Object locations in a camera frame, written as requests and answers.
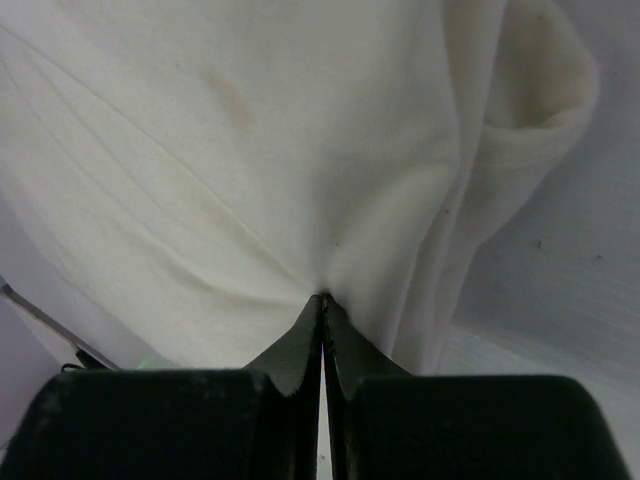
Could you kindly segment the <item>white t shirt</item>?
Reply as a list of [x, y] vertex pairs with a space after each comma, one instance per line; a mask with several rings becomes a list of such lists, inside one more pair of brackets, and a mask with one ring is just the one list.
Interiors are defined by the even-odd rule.
[[5, 1], [1, 274], [121, 363], [243, 365], [327, 292], [430, 373], [598, 86], [553, 1]]

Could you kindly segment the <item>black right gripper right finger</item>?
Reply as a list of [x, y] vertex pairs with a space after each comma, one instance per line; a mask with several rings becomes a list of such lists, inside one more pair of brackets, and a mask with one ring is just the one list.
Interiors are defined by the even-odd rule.
[[337, 479], [626, 479], [605, 417], [554, 375], [416, 376], [329, 295], [321, 321]]

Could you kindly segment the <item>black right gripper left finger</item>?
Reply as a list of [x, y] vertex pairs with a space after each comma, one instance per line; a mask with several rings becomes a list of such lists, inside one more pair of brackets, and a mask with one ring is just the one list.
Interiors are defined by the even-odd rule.
[[313, 479], [321, 299], [240, 369], [76, 370], [35, 396], [5, 479]]

